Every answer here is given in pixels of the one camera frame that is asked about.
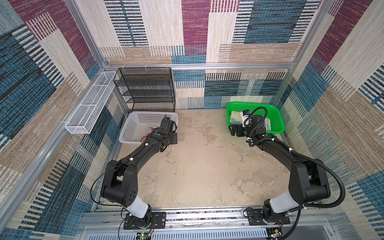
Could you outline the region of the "pale green teal towel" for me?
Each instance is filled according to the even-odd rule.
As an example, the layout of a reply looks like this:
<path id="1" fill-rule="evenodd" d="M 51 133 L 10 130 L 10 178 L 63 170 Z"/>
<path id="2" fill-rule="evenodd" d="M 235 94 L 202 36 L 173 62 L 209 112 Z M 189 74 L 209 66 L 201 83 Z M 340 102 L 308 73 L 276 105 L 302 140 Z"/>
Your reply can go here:
<path id="1" fill-rule="evenodd" d="M 229 125 L 242 125 L 242 117 L 241 112 L 232 111 L 229 118 Z M 266 127 L 266 131 L 271 131 L 271 121 L 266 118 L 264 120 L 264 126 Z"/>

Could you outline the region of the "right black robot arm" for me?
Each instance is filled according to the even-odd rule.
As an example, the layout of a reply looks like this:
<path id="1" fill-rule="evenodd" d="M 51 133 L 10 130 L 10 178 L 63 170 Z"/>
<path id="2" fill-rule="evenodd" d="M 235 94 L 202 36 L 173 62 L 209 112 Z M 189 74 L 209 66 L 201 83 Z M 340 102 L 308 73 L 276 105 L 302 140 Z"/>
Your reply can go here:
<path id="1" fill-rule="evenodd" d="M 267 224 L 275 223 L 291 210 L 304 204 L 327 199 L 331 195 L 327 172 L 321 165 L 294 154 L 292 148 L 275 135 L 268 134 L 268 120 L 262 115 L 251 115 L 250 111 L 232 112 L 229 130 L 232 136 L 245 137 L 250 147 L 272 155 L 290 171 L 288 190 L 266 200 L 262 210 Z"/>

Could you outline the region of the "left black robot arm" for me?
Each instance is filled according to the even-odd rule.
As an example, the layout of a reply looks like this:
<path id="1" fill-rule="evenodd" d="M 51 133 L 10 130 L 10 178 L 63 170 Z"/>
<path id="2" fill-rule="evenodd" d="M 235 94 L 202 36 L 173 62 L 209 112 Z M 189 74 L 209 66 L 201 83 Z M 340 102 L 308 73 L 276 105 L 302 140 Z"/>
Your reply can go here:
<path id="1" fill-rule="evenodd" d="M 125 208 L 128 219 L 140 227 L 147 227 L 152 222 L 152 208 L 138 196 L 138 173 L 155 154 L 177 144 L 176 130 L 176 123 L 164 117 L 160 126 L 149 133 L 131 154 L 107 164 L 101 197 Z"/>

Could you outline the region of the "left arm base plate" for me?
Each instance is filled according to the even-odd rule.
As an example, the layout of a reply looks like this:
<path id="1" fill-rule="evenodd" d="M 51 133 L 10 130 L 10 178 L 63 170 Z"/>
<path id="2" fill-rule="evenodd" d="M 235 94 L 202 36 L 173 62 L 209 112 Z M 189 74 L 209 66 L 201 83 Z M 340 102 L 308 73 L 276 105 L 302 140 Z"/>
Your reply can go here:
<path id="1" fill-rule="evenodd" d="M 124 221 L 124 230 L 149 230 L 151 228 L 164 229 L 166 225 L 166 212 L 152 212 L 140 219 L 132 214 L 127 214 Z"/>

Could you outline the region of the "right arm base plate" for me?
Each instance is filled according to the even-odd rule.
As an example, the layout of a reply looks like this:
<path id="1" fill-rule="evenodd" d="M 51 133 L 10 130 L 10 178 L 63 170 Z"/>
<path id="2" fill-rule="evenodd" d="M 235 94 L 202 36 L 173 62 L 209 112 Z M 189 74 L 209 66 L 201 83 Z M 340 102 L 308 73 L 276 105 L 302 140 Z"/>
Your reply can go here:
<path id="1" fill-rule="evenodd" d="M 285 225 L 291 220 L 288 213 L 276 214 L 272 210 L 245 208 L 243 216 L 248 219 L 250 226 Z"/>

